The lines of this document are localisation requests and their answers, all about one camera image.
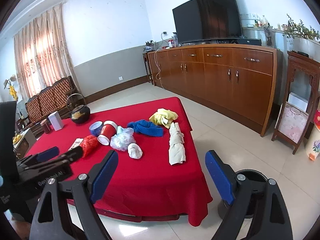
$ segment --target blue gripper pad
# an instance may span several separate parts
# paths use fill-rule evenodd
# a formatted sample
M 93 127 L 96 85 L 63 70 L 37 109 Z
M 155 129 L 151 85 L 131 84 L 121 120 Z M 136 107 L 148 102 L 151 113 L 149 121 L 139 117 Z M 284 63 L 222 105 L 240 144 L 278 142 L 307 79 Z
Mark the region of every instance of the blue gripper pad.
M 233 195 L 232 183 L 224 171 L 224 168 L 226 168 L 226 164 L 222 162 L 215 151 L 211 150 L 205 154 L 205 165 L 207 166 L 207 169 L 219 191 L 221 198 L 227 201 L 229 205 L 231 205 L 235 198 Z
M 59 148 L 55 146 L 49 150 L 39 153 L 37 156 L 37 161 L 43 163 L 52 159 L 55 156 L 58 156 L 58 154 L 59 154 Z
M 90 202 L 94 204 L 97 200 L 101 199 L 106 191 L 106 188 L 116 171 L 118 166 L 118 154 L 113 151 L 111 157 L 103 165 L 96 179 L 92 183 Z

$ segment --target red tablecloth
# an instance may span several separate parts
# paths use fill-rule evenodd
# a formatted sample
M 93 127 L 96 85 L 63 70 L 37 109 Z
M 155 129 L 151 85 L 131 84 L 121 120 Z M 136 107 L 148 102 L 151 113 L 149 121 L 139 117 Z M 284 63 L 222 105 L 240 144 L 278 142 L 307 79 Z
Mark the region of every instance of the red tablecloth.
M 142 158 L 132 159 L 128 152 L 117 151 L 118 167 L 103 198 L 94 206 L 121 214 L 145 217 L 187 213 L 189 223 L 199 226 L 208 214 L 207 204 L 212 201 L 212 197 L 191 137 L 190 123 L 177 97 L 94 113 L 91 114 L 89 121 L 82 125 L 75 125 L 70 119 L 63 120 L 64 128 L 42 135 L 28 155 L 53 146 L 58 146 L 62 154 L 69 149 L 76 138 L 84 138 L 90 134 L 89 125 L 93 122 L 112 120 L 117 125 L 127 127 L 129 122 L 148 120 L 158 108 L 169 109 L 178 114 L 176 122 L 185 135 L 186 162 L 173 166 L 169 164 L 170 134 L 167 128 L 164 128 L 163 137 L 134 133 L 134 138 L 143 151 Z M 92 155 L 73 163 L 71 168 L 74 175 L 70 179 L 81 173 L 87 173 L 110 149 L 110 146 L 100 145 Z

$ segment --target tiled floor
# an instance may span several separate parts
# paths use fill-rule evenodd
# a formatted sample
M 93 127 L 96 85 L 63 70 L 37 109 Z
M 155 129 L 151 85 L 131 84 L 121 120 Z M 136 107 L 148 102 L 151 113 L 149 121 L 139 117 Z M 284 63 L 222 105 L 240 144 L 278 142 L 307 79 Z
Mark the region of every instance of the tiled floor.
M 199 227 L 188 223 L 186 216 L 177 221 L 130 223 L 100 216 L 114 240 L 209 240 L 221 223 L 217 213 L 220 196 L 204 165 L 204 154 L 214 149 L 223 162 L 235 171 L 248 168 L 264 173 L 278 182 L 288 208 L 293 238 L 301 240 L 320 214 L 320 159 L 308 160 L 304 146 L 292 155 L 292 148 L 280 141 L 271 141 L 272 128 L 265 137 L 205 106 L 176 95 L 150 83 L 145 83 L 89 104 L 92 112 L 178 96 L 193 128 L 192 137 L 199 160 L 214 198 L 209 203 L 208 216 Z M 76 209 L 70 206 L 71 216 L 81 226 Z M 245 220 L 238 239 L 245 237 L 250 220 Z

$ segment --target floral curtain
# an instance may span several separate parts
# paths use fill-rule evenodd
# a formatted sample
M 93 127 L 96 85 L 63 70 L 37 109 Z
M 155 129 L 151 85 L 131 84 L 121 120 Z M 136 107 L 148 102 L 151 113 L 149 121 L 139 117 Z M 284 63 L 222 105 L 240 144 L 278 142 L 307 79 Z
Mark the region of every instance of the floral curtain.
M 78 87 L 65 41 L 62 4 L 33 19 L 14 36 L 14 53 L 25 101 L 63 77 L 72 76 Z

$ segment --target black television screen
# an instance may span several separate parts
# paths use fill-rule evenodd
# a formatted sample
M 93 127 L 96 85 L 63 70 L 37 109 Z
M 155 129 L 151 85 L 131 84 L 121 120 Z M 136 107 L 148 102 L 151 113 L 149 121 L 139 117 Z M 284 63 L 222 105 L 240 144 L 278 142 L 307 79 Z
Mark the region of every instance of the black television screen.
M 190 0 L 172 11 L 179 43 L 242 36 L 236 0 Z

